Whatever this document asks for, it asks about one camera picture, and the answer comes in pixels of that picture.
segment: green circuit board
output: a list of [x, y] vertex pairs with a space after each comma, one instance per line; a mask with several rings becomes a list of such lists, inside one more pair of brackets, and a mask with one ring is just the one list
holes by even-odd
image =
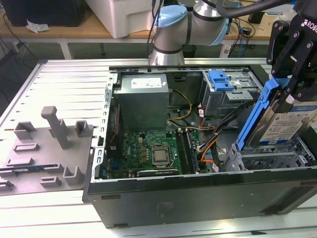
[[[200, 144], [199, 135], [196, 131], [190, 131], [190, 137], [195, 147]], [[153, 165], [152, 156], [156, 149], [168, 150], [168, 165]], [[175, 131], [125, 133], [123, 137], [123, 158], [121, 167], [124, 170], [173, 167], [178, 169], [180, 174], [182, 173]]]

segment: wooden table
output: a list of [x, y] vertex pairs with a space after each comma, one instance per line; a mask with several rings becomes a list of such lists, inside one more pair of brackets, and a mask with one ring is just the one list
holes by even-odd
[[[3, 14], [4, 13], [0, 16], [0, 36], [5, 42], [18, 42], [4, 24]], [[241, 19], [247, 20], [248, 17], [244, 16], [241, 17]], [[249, 41], [249, 44], [267, 45], [273, 21], [274, 17], [264, 15], [261, 24], [254, 24], [256, 33]], [[104, 51], [103, 43], [146, 43], [149, 34], [149, 31], [140, 31], [124, 38], [114, 39], [92, 11], [86, 12], [85, 18], [79, 27], [50, 26], [50, 31], [40, 32], [38, 34], [31, 32], [26, 27], [14, 27], [9, 21], [7, 22], [11, 30], [22, 42], [59, 43], [64, 57], [67, 60], [72, 59], [72, 54], [68, 47], [69, 43], [101, 43], [102, 51]], [[241, 25], [250, 27], [244, 22], [241, 22]], [[222, 42], [223, 46], [220, 57], [228, 57], [230, 48], [237, 37], [238, 28], [235, 24], [232, 24], [229, 34]]]

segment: table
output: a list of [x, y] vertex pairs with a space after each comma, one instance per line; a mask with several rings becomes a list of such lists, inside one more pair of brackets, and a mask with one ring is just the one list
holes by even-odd
[[[78, 119], [96, 124], [100, 119], [96, 115], [101, 114], [97, 110], [104, 98], [104, 88], [99, 85], [103, 83], [102, 75], [109, 71], [109, 66], [147, 64], [146, 59], [81, 59], [49, 60], [47, 63], [36, 65], [0, 118], [0, 163], [5, 160], [4, 150], [12, 146], [12, 139], [15, 137], [12, 128], [15, 128], [20, 120], [31, 120], [35, 127], [48, 126], [42, 124], [47, 123], [46, 120], [36, 115], [39, 115], [43, 105], [56, 105], [57, 108], [63, 107], [63, 114], [60, 114], [60, 117], [64, 117], [69, 110], [74, 117], [77, 117], [75, 120], [66, 119], [67, 125]], [[265, 59], [257, 58], [185, 59], [185, 64], [214, 66], [260, 64], [266, 72], [270, 72], [270, 66], [266, 65]], [[70, 88], [69, 83], [65, 82], [73, 82], [73, 86]], [[49, 87], [38, 87], [39, 84], [48, 83], [53, 83], [55, 90], [50, 90]], [[254, 231], [258, 231], [258, 234], [263, 233], [262, 238], [313, 238], [317, 233], [315, 219], [317, 196], [312, 197], [290, 214], [282, 216], [107, 230], [93, 206], [82, 202], [82, 194], [83, 191], [78, 190], [0, 196], [0, 237], [87, 238], [91, 235], [102, 234], [102, 237], [107, 238], [186, 236], [252, 238], [253, 234], [256, 234]]]
[[[18, 42], [18, 40], [10, 33], [4, 24], [3, 13], [0, 15], [0, 36], [5, 42]], [[254, 24], [256, 33], [249, 41], [249, 44], [268, 45], [271, 26], [274, 17], [264, 15], [261, 24]], [[87, 11], [85, 18], [78, 27], [52, 26], [50, 31], [40, 32], [38, 34], [31, 32], [26, 27], [13, 27], [9, 22], [10, 28], [22, 42], [41, 42], [41, 43], [58, 43], [62, 49], [66, 60], [72, 59], [72, 53], [69, 49], [69, 43], [100, 43], [102, 53], [105, 53], [103, 43], [146, 43], [149, 31], [140, 31], [132, 33], [124, 38], [114, 39], [103, 24], [98, 20], [92, 11]], [[242, 26], [248, 26], [247, 23], [241, 22]], [[232, 24], [229, 34], [222, 42], [220, 53], [221, 58], [227, 58], [231, 46], [238, 36], [238, 28]]]

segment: white container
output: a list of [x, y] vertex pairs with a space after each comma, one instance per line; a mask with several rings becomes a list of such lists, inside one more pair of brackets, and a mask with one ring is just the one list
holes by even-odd
[[86, 0], [86, 2], [114, 38], [151, 29], [153, 21], [151, 0]]

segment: sticker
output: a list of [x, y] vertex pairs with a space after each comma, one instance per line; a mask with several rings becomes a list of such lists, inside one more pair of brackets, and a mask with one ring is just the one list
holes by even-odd
[[15, 172], [29, 172], [28, 169], [17, 169], [17, 170], [13, 170]]
[[199, 109], [199, 116], [200, 116], [201, 118], [204, 117], [204, 110], [203, 110], [203, 109]]
[[241, 85], [241, 83], [238, 80], [231, 80], [231, 85]]
[[293, 112], [277, 114], [274, 121], [262, 136], [260, 142], [273, 145], [280, 141], [288, 141], [303, 125], [303, 118], [308, 118], [310, 112]]
[[131, 88], [161, 88], [160, 78], [133, 78]]
[[215, 164], [212, 165], [212, 169], [213, 169], [216, 173], [219, 172], [219, 167], [218, 167], [217, 165], [215, 165]]
[[225, 148], [221, 149], [221, 152], [218, 152], [219, 155], [226, 155], [227, 150]]

